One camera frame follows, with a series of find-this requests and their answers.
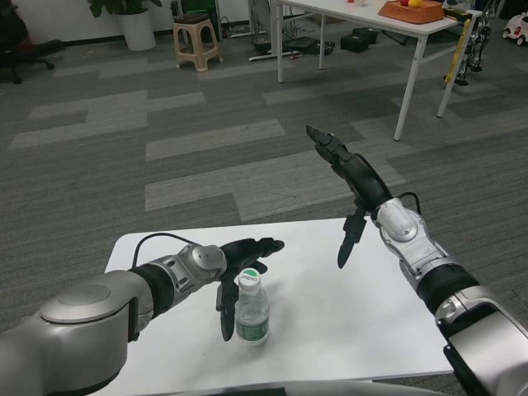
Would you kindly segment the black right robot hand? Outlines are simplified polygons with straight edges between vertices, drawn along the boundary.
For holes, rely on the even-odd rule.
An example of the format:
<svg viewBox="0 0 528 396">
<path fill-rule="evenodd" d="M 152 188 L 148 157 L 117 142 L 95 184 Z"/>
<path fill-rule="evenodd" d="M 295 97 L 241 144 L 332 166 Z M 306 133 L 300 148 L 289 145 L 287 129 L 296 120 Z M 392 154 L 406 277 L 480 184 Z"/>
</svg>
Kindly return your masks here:
<svg viewBox="0 0 528 396">
<path fill-rule="evenodd" d="M 310 125 L 306 126 L 306 134 L 315 143 L 319 156 L 331 165 L 355 196 L 356 211 L 346 217 L 343 225 L 345 237 L 337 255 L 337 265 L 342 269 L 354 246 L 361 240 L 366 225 L 365 216 L 376 215 L 379 207 L 393 196 L 368 161 L 358 153 L 349 152 L 337 136 Z"/>
</svg>

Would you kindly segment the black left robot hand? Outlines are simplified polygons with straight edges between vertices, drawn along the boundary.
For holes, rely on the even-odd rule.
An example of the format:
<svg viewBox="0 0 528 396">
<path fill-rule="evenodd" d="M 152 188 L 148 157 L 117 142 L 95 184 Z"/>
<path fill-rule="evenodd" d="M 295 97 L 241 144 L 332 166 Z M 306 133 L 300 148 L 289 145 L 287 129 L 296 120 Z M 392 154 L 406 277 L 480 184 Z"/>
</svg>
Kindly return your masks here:
<svg viewBox="0 0 528 396">
<path fill-rule="evenodd" d="M 220 248 L 226 258 L 227 269 L 219 278 L 216 311 L 220 314 L 220 328 L 225 342 L 231 339 L 235 329 L 235 304 L 239 297 L 235 278 L 247 268 L 254 268 L 265 274 L 268 267 L 260 259 L 279 252 L 284 246 L 283 241 L 274 238 L 247 238 L 227 243 Z"/>
</svg>

